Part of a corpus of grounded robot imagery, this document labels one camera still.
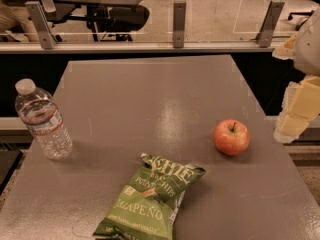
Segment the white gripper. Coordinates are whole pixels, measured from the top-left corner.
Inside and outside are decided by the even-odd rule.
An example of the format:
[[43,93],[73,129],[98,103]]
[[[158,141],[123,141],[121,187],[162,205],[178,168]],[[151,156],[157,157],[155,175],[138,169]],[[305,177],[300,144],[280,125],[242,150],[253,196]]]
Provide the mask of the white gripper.
[[280,60],[293,58],[295,68],[309,74],[299,83],[289,83],[275,124],[275,140],[291,143],[320,114],[320,7],[301,26],[298,34],[277,47],[272,56]]

